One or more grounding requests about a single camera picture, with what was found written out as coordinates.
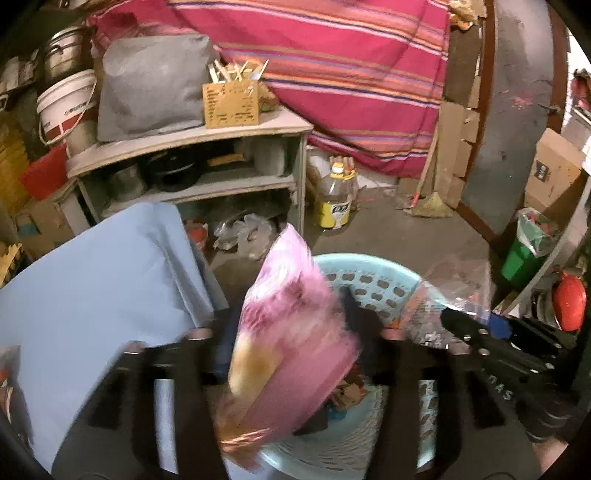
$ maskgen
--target trash bag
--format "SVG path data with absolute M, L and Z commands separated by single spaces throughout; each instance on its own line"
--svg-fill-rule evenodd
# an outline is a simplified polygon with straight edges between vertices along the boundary
M 545 257 L 554 248 L 558 226 L 534 208 L 517 212 L 517 240 L 536 257 Z

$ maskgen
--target green trash bin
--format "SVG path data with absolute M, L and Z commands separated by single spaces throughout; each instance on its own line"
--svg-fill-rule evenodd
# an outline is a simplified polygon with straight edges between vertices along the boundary
M 513 288 L 522 290 L 533 278 L 552 250 L 555 234 L 556 226 L 537 210 L 524 208 L 517 212 L 517 238 L 501 269 Z
M 536 257 L 529 248 L 515 239 L 503 264 L 501 273 L 516 290 L 523 290 L 544 263 L 545 257 Z

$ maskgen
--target red container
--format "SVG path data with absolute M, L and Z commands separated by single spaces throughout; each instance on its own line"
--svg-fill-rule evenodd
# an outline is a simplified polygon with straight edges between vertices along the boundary
M 574 275 L 562 273 L 562 281 L 552 295 L 556 319 L 565 332 L 579 330 L 583 324 L 587 294 L 583 282 Z
M 53 147 L 21 175 L 21 183 L 36 200 L 44 200 L 68 181 L 66 146 Z

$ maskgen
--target wooden pencil holder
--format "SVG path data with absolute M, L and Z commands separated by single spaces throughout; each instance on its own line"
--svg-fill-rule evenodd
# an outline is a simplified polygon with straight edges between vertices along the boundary
M 257 80 L 203 85 L 203 113 L 207 128 L 248 127 L 259 124 Z

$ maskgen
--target stainless steel pot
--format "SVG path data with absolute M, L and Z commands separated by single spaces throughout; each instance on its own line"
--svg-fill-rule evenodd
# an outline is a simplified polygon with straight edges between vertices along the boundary
M 90 31 L 83 25 L 61 30 L 47 43 L 43 53 L 44 88 L 93 67 Z
M 111 197 L 120 202 L 134 200 L 143 195 L 147 185 L 134 161 L 124 162 L 117 166 L 107 180 Z

